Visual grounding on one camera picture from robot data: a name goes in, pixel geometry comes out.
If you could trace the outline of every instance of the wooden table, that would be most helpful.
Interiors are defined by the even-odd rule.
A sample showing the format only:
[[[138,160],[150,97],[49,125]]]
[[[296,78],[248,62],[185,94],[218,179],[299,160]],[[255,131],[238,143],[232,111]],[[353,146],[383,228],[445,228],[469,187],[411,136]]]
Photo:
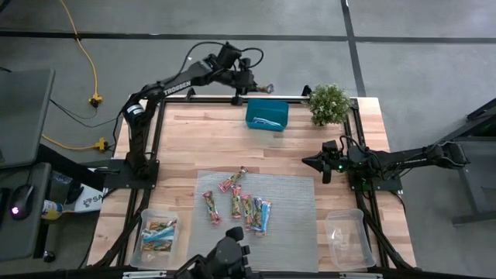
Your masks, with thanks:
[[[358,102],[367,145],[373,150],[389,151],[378,99],[358,98]],[[180,246],[179,262],[187,260],[197,171],[236,172],[243,165],[252,173],[314,178],[319,270],[338,270],[329,257],[324,220],[331,211],[356,208],[355,196],[349,189],[346,174],[333,172],[332,182],[322,184],[322,175],[304,165],[301,159],[317,154],[323,142],[337,140],[344,134],[343,125],[315,127],[310,121],[309,110],[303,105],[290,105],[288,127],[277,133],[248,129],[244,122],[245,113],[245,105],[167,104],[165,108],[158,153],[160,173],[150,208],[178,212],[183,220],[184,227],[177,242]],[[118,158],[124,158],[129,149],[127,130],[124,122],[116,147]],[[88,264],[100,260],[121,233],[128,200],[127,189],[115,191],[105,199]],[[391,193],[379,191],[377,202],[384,234],[405,260],[415,266],[407,222],[399,200]],[[134,240],[135,236],[131,235],[127,263]],[[375,239],[371,243],[379,261]]]

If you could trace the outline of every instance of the gray mat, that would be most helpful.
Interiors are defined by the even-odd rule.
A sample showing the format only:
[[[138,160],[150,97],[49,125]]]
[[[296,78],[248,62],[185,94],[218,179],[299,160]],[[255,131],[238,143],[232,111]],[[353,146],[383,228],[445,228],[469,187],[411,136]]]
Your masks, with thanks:
[[[244,226],[244,219],[231,219],[231,192],[217,186],[230,173],[201,170],[195,189],[195,207],[189,239],[188,257],[206,255],[225,235],[227,229]],[[249,265],[253,270],[317,272],[317,223],[313,178],[248,174],[240,182],[242,195],[251,194],[272,202],[265,237],[245,231],[242,245],[249,244]],[[211,190],[222,218],[210,223],[202,194]]]

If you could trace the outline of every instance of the teal container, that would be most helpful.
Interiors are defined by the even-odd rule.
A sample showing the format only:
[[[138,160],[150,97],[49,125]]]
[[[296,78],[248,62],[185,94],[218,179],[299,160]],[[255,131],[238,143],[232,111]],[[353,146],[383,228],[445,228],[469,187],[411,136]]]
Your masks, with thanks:
[[[266,129],[270,131],[283,131],[288,125],[289,105],[287,102],[252,99],[248,101],[246,109],[246,124],[251,129]],[[258,117],[272,122],[277,122],[281,126],[273,126],[265,123],[255,123],[253,118]]]

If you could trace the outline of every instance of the concrete floor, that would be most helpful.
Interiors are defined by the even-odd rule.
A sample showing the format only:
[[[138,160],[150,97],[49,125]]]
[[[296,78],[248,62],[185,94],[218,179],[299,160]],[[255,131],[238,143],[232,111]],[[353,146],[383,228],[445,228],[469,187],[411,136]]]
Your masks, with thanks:
[[[496,37],[496,2],[478,0],[349,0],[356,36]],[[66,0],[81,31],[345,36],[339,0],[200,2],[165,0]],[[0,28],[63,30],[71,27],[56,0],[17,0],[0,14]],[[105,101],[96,124],[112,119],[127,96],[144,84],[175,74],[193,40],[84,40],[98,71]],[[278,95],[299,95],[303,85],[333,83],[357,95],[347,42],[233,41],[261,47],[263,63],[253,70]],[[494,97],[494,44],[357,43],[367,96],[378,97],[392,151],[430,144],[463,124],[463,117]],[[193,60],[215,48],[197,49]],[[73,40],[0,38],[0,66],[14,71],[52,67],[52,98],[76,113],[90,115],[91,68]],[[199,94],[232,94],[226,88],[199,88]],[[112,138],[112,124],[78,125],[51,107],[44,132],[67,145]],[[110,153],[62,154],[79,162]],[[451,218],[470,212],[457,173],[427,167],[403,179],[407,220],[418,266],[424,270],[493,277],[496,222],[460,228]],[[0,264],[0,272],[75,268],[84,256],[95,215],[66,219],[51,233],[60,256],[52,264],[35,260]]]

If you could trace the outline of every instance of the potted plant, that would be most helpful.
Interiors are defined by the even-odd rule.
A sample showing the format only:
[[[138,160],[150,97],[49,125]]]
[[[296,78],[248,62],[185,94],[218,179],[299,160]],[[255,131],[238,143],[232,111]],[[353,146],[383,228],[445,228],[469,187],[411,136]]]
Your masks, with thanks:
[[[308,100],[312,122],[317,126],[345,122],[351,101],[336,84],[317,85]]]

